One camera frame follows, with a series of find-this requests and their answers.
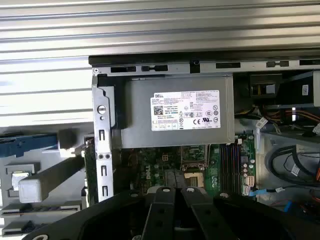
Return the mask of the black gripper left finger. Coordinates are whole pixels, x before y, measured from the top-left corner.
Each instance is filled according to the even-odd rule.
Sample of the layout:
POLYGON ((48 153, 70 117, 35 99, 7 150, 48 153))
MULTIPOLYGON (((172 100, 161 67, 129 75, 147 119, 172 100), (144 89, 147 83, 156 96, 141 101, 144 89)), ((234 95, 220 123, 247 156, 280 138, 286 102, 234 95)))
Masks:
POLYGON ((143 240, 173 238, 175 188, 157 187, 142 196, 118 193, 84 210, 32 231, 26 240, 143 240))

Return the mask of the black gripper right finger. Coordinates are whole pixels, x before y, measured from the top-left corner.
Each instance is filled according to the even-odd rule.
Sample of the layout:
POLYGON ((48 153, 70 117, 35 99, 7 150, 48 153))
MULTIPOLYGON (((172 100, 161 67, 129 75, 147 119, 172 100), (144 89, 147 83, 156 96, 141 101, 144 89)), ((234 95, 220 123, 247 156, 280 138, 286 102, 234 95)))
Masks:
POLYGON ((222 193, 210 199, 195 187, 181 189, 206 240, 318 240, 317 223, 247 197, 222 193))

